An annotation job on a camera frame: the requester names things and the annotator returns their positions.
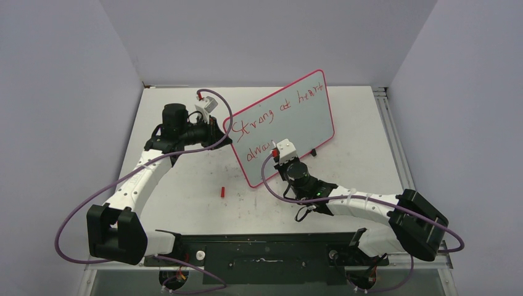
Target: red object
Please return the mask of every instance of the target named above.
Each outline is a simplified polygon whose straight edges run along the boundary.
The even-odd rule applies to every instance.
[[[312,72],[312,73],[309,73],[309,74],[307,74],[307,75],[304,76],[304,77],[301,77],[300,79],[298,79],[298,80],[296,80],[295,82],[293,82],[293,83],[287,85],[286,87],[284,87],[284,88],[282,88],[282,89],[279,89],[279,90],[273,92],[272,94],[270,94],[270,95],[264,97],[263,99],[261,99],[261,100],[259,100],[259,101],[257,101],[257,102],[254,102],[254,103],[250,104],[249,106],[243,108],[242,110],[236,112],[235,114],[233,114],[233,116],[236,116],[236,115],[242,113],[243,111],[245,111],[245,110],[247,110],[247,109],[249,109],[249,108],[251,108],[251,107],[253,107],[253,106],[256,106],[256,105],[259,104],[260,102],[263,102],[263,101],[267,100],[268,98],[272,97],[273,95],[279,93],[280,91],[283,91],[284,89],[286,89],[286,88],[292,86],[293,84],[296,84],[296,83],[298,83],[298,82],[304,80],[305,78],[311,76],[312,74],[314,74],[314,73],[316,73],[316,72],[321,72],[321,73],[323,74],[323,86],[325,87],[325,92],[326,92],[326,94],[327,94],[327,103],[329,104],[329,112],[331,113],[331,124],[332,124],[332,130],[333,130],[332,136],[331,136],[329,139],[326,139],[325,142],[321,143],[320,145],[318,145],[318,146],[316,147],[316,148],[319,148],[319,147],[322,146],[323,144],[327,143],[330,139],[332,139],[332,138],[334,137],[334,134],[336,133],[336,130],[334,129],[334,120],[332,119],[331,101],[329,100],[329,92],[327,91],[327,81],[325,80],[325,73],[323,72],[322,69],[317,69],[316,71],[314,71],[314,72]],[[225,123],[229,120],[229,118],[230,118],[230,117],[227,117],[227,118],[225,118],[225,120],[223,120],[223,124],[222,124],[222,126],[223,126],[223,130],[224,130],[224,131],[227,130],[227,126],[225,126]],[[240,164],[240,168],[242,169],[242,172],[243,172],[244,176],[246,176],[246,173],[245,173],[244,167],[242,166],[242,163],[240,162],[240,157],[238,156],[238,153],[236,153],[236,149],[234,148],[234,144],[232,144],[231,147],[233,148],[234,155],[236,155],[236,159],[238,159],[238,164]],[[306,156],[306,155],[308,155],[308,154],[310,154],[310,151],[307,152],[307,153],[305,153],[305,154],[303,154],[302,156],[300,156],[300,158],[302,158],[302,157],[304,157],[304,156]],[[267,177],[267,180],[269,180],[270,178],[276,176],[277,174],[278,174],[278,172],[274,173],[272,176]],[[256,187],[258,187],[259,185],[263,184],[263,182],[259,182],[259,183],[256,184],[256,185],[252,185],[252,184],[249,182],[249,179],[247,179],[247,177],[245,177],[245,179],[247,180],[247,184],[248,184],[249,187],[251,187],[251,188],[256,188]]]

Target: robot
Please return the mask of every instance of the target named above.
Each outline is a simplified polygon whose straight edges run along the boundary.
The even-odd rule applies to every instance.
[[[219,94],[210,92],[224,101],[232,115],[226,101]],[[434,261],[448,220],[420,193],[405,189],[400,194],[370,194],[318,179],[310,174],[307,165],[298,158],[296,148],[288,139],[274,143],[271,155],[264,162],[264,167],[271,159],[275,162],[275,169],[288,184],[284,195],[278,196],[268,187],[265,176],[263,179],[265,186],[275,197],[303,205],[300,211],[305,210],[305,213],[299,218],[298,212],[296,221],[302,221],[309,213],[315,212],[330,216],[355,216],[388,228],[363,228],[357,232],[335,234],[251,236],[182,236],[175,232],[143,229],[140,214],[162,176],[176,164],[179,154],[174,152],[182,152],[186,146],[194,144],[214,150],[232,143],[226,136],[230,129],[226,133],[222,132],[216,118],[210,115],[218,105],[217,101],[212,97],[202,97],[200,92],[198,94],[196,111],[191,114],[183,104],[168,104],[164,107],[162,123],[153,130],[145,143],[135,167],[141,170],[129,176],[103,205],[92,205],[88,210],[87,229],[91,256],[130,265],[143,261],[146,266],[179,266],[185,261],[191,263],[190,266],[204,266],[205,274],[212,271],[217,275],[204,279],[204,284],[224,284],[218,277],[232,284],[292,284],[312,279],[327,284],[346,284],[346,279],[349,279],[362,289],[373,286],[376,278],[375,273],[372,278],[370,271],[375,270],[377,265],[387,265],[387,254],[407,252],[420,260]],[[197,115],[196,122],[189,119],[193,114]],[[294,197],[286,196],[289,190],[292,190]],[[60,232],[61,230],[56,237],[57,248]],[[241,258],[235,253],[236,249],[240,250],[236,245],[241,241],[260,242],[253,244],[255,247],[250,243],[242,246],[242,253],[248,254],[248,260],[245,260],[245,255]],[[298,255],[286,257],[289,242],[295,243],[293,253]],[[276,247],[278,253],[273,254],[274,258],[286,258],[281,260],[280,268],[292,276],[288,276],[284,282],[280,276],[269,275],[274,274],[275,267],[272,266],[266,273],[263,268],[257,268],[262,277],[259,274],[254,277],[252,274],[245,276],[245,271],[249,268],[249,264],[245,262],[251,258],[260,258],[260,254],[265,254],[267,258],[261,259],[270,260],[263,251],[267,250],[265,245]],[[314,266],[307,270],[305,267],[309,265]],[[333,273],[340,272],[339,268],[344,266],[369,266],[369,269],[349,274],[344,271],[344,277],[333,276]],[[164,287],[174,291],[183,286],[188,273],[181,274],[181,278],[172,275],[173,272],[161,271],[159,280]]]

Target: board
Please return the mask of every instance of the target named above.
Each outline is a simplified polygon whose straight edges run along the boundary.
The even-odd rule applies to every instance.
[[[230,118],[223,121],[224,130],[229,121]],[[331,105],[322,70],[233,114],[233,128],[229,133],[236,159],[252,188],[262,183],[262,163],[270,154],[273,141],[289,139],[303,157],[333,136]],[[275,174],[272,165],[266,166],[266,176]]]

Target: red border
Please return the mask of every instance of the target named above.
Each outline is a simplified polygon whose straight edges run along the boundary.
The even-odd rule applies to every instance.
[[[327,103],[329,104],[329,112],[331,113],[331,123],[332,123],[332,136],[331,136],[329,139],[326,139],[323,143],[321,143],[320,145],[318,145],[318,146],[316,147],[316,148],[319,148],[319,147],[322,146],[323,144],[327,143],[328,140],[332,139],[332,138],[334,137],[334,134],[336,133],[336,131],[335,131],[335,129],[334,129],[334,121],[332,120],[331,101],[329,100],[329,92],[327,91],[327,81],[325,80],[325,72],[323,72],[322,69],[317,69],[317,70],[315,70],[315,71],[313,71],[313,72],[311,72],[311,73],[309,73],[309,74],[307,74],[307,75],[301,77],[300,79],[298,79],[298,80],[296,80],[295,82],[293,82],[293,83],[291,83],[291,84],[285,86],[284,88],[281,88],[281,89],[279,89],[279,90],[273,92],[272,94],[270,94],[270,95],[264,97],[263,99],[261,99],[261,100],[259,100],[259,101],[256,101],[256,102],[250,104],[249,106],[243,108],[242,110],[236,112],[235,114],[233,114],[233,116],[236,116],[236,115],[242,113],[243,111],[245,111],[245,110],[251,108],[252,106],[257,105],[257,104],[259,104],[260,102],[263,102],[263,101],[267,100],[268,98],[272,97],[273,95],[279,93],[280,91],[283,91],[284,89],[287,89],[287,88],[289,88],[289,87],[295,85],[296,83],[298,83],[298,82],[304,80],[305,78],[311,76],[312,74],[315,74],[316,72],[321,72],[321,74],[323,75],[323,83],[325,84],[325,93],[327,94]],[[223,126],[223,130],[224,130],[224,131],[227,130],[227,128],[225,127],[225,122],[226,122],[229,118],[230,118],[230,117],[227,117],[227,118],[225,118],[225,119],[223,120],[223,124],[222,124],[222,126]],[[244,167],[242,166],[242,162],[240,161],[240,158],[238,157],[238,153],[236,153],[236,149],[234,149],[234,144],[231,144],[231,147],[233,148],[233,152],[234,152],[234,155],[236,156],[236,160],[238,161],[238,164],[240,164],[240,168],[242,169],[242,172],[243,172],[243,174],[244,174],[244,176],[245,176],[245,180],[247,181],[247,184],[249,185],[249,187],[251,187],[251,188],[256,188],[256,187],[258,187],[259,185],[261,185],[263,182],[260,182],[259,184],[254,185],[254,186],[252,186],[252,185],[250,184],[249,179],[247,178],[247,174],[245,173]],[[304,157],[304,156],[306,156],[306,155],[308,155],[308,154],[310,154],[310,152],[307,152],[307,153],[303,154],[302,156],[300,156],[300,158],[302,158],[302,157]],[[267,180],[269,180],[270,178],[276,176],[277,174],[278,174],[278,173],[273,174],[272,176],[270,176],[269,178],[267,178]]]

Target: black metal base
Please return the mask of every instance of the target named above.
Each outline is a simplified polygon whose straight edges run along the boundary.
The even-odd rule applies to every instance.
[[[325,282],[345,285],[346,280],[336,271],[329,252],[339,254],[342,266],[370,266],[376,258],[366,256],[356,246],[349,247],[355,232],[314,234],[256,234],[219,236],[182,236],[182,253],[189,262],[222,278],[228,284],[303,284]],[[203,250],[205,259],[196,259]],[[181,255],[171,256],[183,260]],[[146,258],[146,266],[177,266],[177,264]],[[383,260],[379,265],[388,265]],[[219,284],[204,277],[204,284]]]

